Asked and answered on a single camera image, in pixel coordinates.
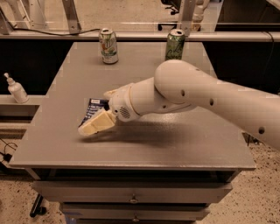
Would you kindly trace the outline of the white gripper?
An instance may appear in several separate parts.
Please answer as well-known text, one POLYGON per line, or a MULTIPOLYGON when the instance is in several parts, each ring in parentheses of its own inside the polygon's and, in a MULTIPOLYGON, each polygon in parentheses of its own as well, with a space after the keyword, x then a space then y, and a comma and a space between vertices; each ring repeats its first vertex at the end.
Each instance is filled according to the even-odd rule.
POLYGON ((105 92, 104 98, 108 100, 110 110, 99 109, 79 128, 78 132, 87 137, 100 131, 110 129, 116 125, 116 117, 122 122, 131 122, 140 117, 130 102, 132 84, 105 92))

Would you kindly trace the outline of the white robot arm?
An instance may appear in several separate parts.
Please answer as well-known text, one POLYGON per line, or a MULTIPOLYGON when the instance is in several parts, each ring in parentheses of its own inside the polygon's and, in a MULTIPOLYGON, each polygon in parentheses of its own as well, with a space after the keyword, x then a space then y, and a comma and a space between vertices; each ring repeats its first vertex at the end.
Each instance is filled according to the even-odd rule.
POLYGON ((78 131, 88 137, 117 121, 199 106, 233 123, 252 137, 280 148, 280 96, 214 78, 183 60, 160 64, 153 77, 119 87, 97 100, 94 113, 78 131))

